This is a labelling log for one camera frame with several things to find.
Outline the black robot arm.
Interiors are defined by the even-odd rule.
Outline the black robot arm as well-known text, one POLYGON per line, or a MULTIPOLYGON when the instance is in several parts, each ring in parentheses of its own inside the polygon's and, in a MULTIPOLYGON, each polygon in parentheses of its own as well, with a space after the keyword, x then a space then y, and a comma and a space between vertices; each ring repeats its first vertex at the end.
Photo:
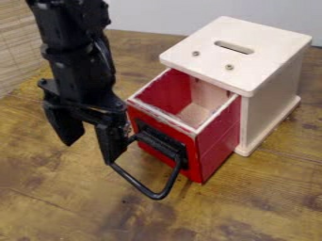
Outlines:
POLYGON ((113 93, 116 69, 104 35, 111 23, 103 0, 25 0, 41 38, 41 56, 53 77, 37 82, 42 108, 61 142, 70 146, 96 129, 107 164, 127 150, 128 120, 124 101, 113 93))

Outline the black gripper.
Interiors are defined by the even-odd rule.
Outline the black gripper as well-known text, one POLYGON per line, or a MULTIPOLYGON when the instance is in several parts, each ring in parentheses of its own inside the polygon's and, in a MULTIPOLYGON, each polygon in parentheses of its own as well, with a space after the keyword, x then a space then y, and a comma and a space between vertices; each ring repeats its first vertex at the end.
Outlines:
POLYGON ((96 129, 104 163, 111 165, 127 151, 129 122, 125 103, 113 92, 116 69, 104 35, 42 38, 41 56, 53 78, 40 80, 48 122, 66 146, 84 134, 82 122, 96 129))

